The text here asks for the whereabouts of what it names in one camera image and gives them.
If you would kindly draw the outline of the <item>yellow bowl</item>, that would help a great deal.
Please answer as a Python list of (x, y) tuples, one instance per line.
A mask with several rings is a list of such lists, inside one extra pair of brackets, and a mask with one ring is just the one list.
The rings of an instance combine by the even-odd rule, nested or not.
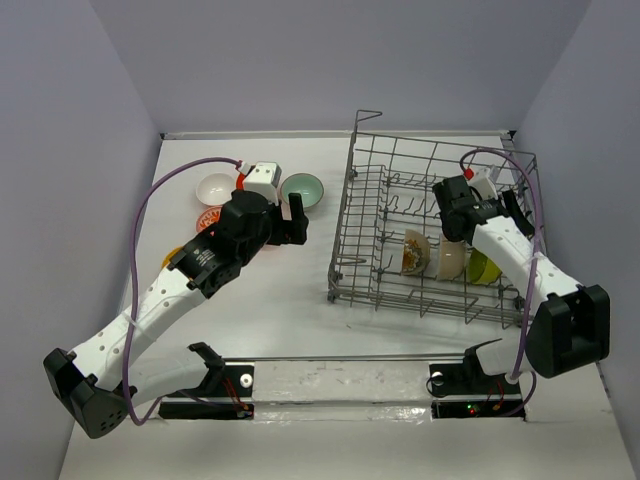
[(163, 262), (162, 262), (162, 268), (165, 268), (166, 266), (169, 265), (169, 263), (171, 262), (172, 258), (177, 255), (180, 251), (182, 250), (181, 247), (177, 247), (174, 250), (172, 250), (171, 252), (169, 252), (166, 257), (164, 258)]

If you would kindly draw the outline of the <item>orange square bowl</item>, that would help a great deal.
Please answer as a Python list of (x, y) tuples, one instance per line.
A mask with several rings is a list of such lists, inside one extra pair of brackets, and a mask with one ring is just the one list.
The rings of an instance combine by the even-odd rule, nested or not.
[(243, 190), (244, 189), (244, 180), (246, 178), (245, 174), (240, 173), (236, 178), (236, 189)]

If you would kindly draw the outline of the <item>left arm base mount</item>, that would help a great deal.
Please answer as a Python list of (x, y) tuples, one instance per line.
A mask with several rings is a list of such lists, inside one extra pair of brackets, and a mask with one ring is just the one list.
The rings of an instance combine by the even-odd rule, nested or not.
[(164, 420), (252, 420), (255, 366), (228, 363), (203, 342), (188, 349), (201, 359), (206, 374), (197, 387), (166, 396), (158, 416)]

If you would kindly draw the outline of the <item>grey wire dish rack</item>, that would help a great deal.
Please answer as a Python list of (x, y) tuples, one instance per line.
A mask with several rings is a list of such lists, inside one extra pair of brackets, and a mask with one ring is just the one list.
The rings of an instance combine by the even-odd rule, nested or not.
[[(534, 216), (526, 175), (539, 180), (535, 154), (518, 151), (504, 132), (492, 146), (473, 137), (453, 142), (421, 133), (373, 129), (381, 117), (359, 109), (350, 137), (345, 178), (328, 273), (328, 298), (375, 309), (394, 308), (424, 315), (447, 315), (502, 328), (521, 321), (524, 295), (505, 277), (474, 285), (468, 272), (436, 279), (442, 236), (435, 183), (461, 172), (495, 166), (499, 192), (511, 189), (526, 218)], [(430, 263), (421, 275), (401, 274), (404, 232), (420, 232), (430, 244)]]

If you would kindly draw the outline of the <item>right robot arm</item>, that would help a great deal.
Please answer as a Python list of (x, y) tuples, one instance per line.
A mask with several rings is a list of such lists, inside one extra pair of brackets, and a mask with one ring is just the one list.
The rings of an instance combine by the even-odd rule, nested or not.
[(538, 251), (535, 229), (511, 191), (480, 199), (459, 175), (436, 183), (433, 193), (444, 236), (485, 255), (525, 297), (523, 339), (498, 339), (466, 351), (460, 379), (468, 390), (486, 390), (497, 375), (553, 378), (608, 357), (608, 293), (583, 285)]

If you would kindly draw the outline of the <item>pale green ceramic bowl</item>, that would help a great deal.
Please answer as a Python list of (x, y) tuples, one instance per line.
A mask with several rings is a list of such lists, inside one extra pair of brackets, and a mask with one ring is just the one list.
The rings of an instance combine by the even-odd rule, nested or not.
[(289, 195), (299, 194), (305, 211), (314, 209), (323, 199), (325, 189), (320, 179), (309, 173), (296, 173), (287, 177), (281, 187), (281, 198), (289, 202)]

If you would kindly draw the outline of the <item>small white bowl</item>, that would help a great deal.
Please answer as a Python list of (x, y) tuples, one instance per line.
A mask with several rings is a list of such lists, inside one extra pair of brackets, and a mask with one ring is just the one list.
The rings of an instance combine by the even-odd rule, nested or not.
[(231, 199), (236, 181), (230, 175), (213, 173), (204, 177), (196, 187), (196, 198), (204, 205), (218, 206)]

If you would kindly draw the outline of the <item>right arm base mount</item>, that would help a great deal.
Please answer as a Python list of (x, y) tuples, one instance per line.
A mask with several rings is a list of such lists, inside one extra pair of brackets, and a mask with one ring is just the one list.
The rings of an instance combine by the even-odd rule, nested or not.
[(477, 358), (482, 345), (466, 349), (460, 361), (429, 365), (425, 388), (432, 397), (434, 420), (526, 419), (520, 385), (508, 383), (501, 374), (487, 375), (482, 370)]

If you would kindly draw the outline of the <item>beige painted ceramic bowl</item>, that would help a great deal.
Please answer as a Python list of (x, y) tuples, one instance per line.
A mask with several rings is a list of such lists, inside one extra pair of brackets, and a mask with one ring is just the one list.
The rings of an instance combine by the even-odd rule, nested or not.
[(415, 230), (404, 232), (401, 274), (421, 275), (430, 263), (430, 244), (426, 236)]

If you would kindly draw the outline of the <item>lime green bowl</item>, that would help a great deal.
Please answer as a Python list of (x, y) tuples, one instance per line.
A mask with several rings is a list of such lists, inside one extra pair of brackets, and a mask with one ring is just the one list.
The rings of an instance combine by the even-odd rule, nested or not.
[(502, 271), (482, 252), (473, 249), (467, 267), (468, 279), (474, 285), (489, 285), (497, 281)]

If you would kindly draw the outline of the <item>red white patterned bowl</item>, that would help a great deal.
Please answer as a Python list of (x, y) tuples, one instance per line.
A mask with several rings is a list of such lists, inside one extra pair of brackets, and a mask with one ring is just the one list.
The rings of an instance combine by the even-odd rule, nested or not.
[(221, 208), (219, 206), (213, 206), (201, 213), (196, 221), (196, 232), (200, 233), (210, 225), (217, 223), (219, 221), (220, 212)]

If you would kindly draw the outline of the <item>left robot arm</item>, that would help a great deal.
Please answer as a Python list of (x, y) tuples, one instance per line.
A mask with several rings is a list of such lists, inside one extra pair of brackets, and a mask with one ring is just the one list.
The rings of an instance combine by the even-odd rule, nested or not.
[(233, 192), (218, 221), (182, 246), (145, 291), (132, 288), (130, 307), (89, 340), (45, 357), (55, 397), (89, 438), (107, 435), (125, 419), (141, 424), (138, 405), (177, 392), (209, 395), (226, 383), (223, 358), (203, 342), (132, 367), (173, 324), (238, 278), (264, 246), (306, 242), (301, 195), (290, 194), (288, 205), (291, 217), (284, 219), (280, 203)]

